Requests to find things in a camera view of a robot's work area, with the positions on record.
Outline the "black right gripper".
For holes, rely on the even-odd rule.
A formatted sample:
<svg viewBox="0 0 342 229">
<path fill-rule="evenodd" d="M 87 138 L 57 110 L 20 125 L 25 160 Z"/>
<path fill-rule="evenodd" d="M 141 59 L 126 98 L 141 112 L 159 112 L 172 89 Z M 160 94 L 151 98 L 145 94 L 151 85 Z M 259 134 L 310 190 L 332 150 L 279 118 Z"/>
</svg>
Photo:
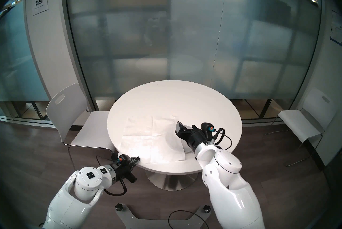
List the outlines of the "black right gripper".
<svg viewBox="0 0 342 229">
<path fill-rule="evenodd" d="M 185 127 L 179 121 L 176 123 L 175 134 L 177 137 L 183 138 L 193 152 L 200 144 L 208 144 L 212 140 L 211 131 L 198 129 L 195 125 L 186 125 Z"/>
</svg>

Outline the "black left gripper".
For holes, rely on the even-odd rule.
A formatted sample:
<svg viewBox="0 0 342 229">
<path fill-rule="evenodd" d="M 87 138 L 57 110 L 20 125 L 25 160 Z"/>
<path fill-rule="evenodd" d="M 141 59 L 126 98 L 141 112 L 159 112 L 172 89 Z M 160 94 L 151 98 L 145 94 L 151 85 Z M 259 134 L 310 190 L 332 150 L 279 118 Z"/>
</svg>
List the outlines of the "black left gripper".
<svg viewBox="0 0 342 229">
<path fill-rule="evenodd" d="M 113 163 L 115 172 L 115 181 L 118 182 L 127 179 L 132 184 L 137 181 L 137 178 L 132 174 L 133 168 L 140 162 L 140 157 L 131 157 L 129 162 Z"/>
</svg>

